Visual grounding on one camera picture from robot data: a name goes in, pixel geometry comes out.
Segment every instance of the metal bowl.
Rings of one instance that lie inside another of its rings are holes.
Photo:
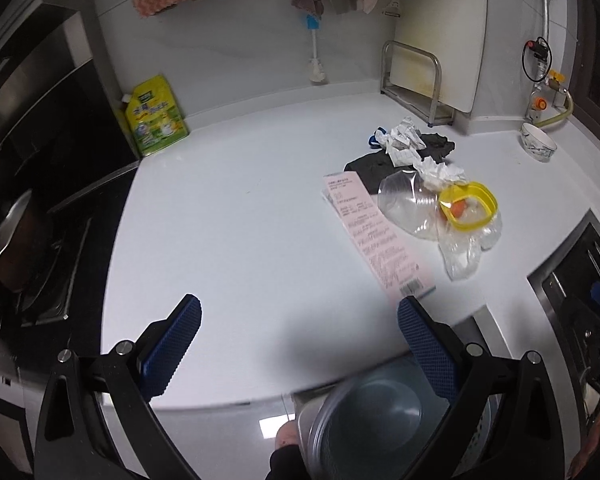
[[[412,356],[345,381],[312,425],[309,473],[315,480],[400,478],[447,409]]]

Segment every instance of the frying pan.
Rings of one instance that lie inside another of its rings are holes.
[[[11,292],[20,292],[32,277],[50,234],[51,220],[29,189],[0,224],[0,282]]]

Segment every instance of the person's hand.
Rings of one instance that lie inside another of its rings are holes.
[[[285,446],[300,445],[300,435],[294,420],[285,422],[276,433],[276,449]]]
[[[589,434],[587,435],[580,451],[573,457],[571,460],[571,465],[569,466],[569,470],[567,471],[567,478],[573,478],[574,476],[579,475],[579,473],[584,469],[584,466],[587,465],[589,458],[598,448],[598,444],[600,443],[600,412],[596,417],[596,420],[593,423],[593,426],[589,430]]]

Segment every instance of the black cable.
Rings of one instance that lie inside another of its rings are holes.
[[[541,82],[545,77],[547,77],[549,70],[551,70],[551,65],[554,62],[554,54],[551,52],[551,47],[549,46],[548,41],[543,38],[542,36],[538,36],[538,38],[536,39],[536,41],[542,41],[544,43],[544,46],[546,47],[546,49],[549,52],[549,64],[546,67],[546,70],[544,71],[544,74],[542,74],[542,77],[538,78],[538,79],[533,79],[528,72],[526,71],[526,67],[525,67],[525,54],[526,54],[526,41],[525,41],[525,46],[522,47],[522,70],[525,73],[526,77],[529,79],[529,81],[532,81],[533,83],[539,83]]]

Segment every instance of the yellow valve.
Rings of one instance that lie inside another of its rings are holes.
[[[558,83],[564,83],[565,80],[564,74],[556,72],[554,69],[549,70],[549,77],[555,79]]]

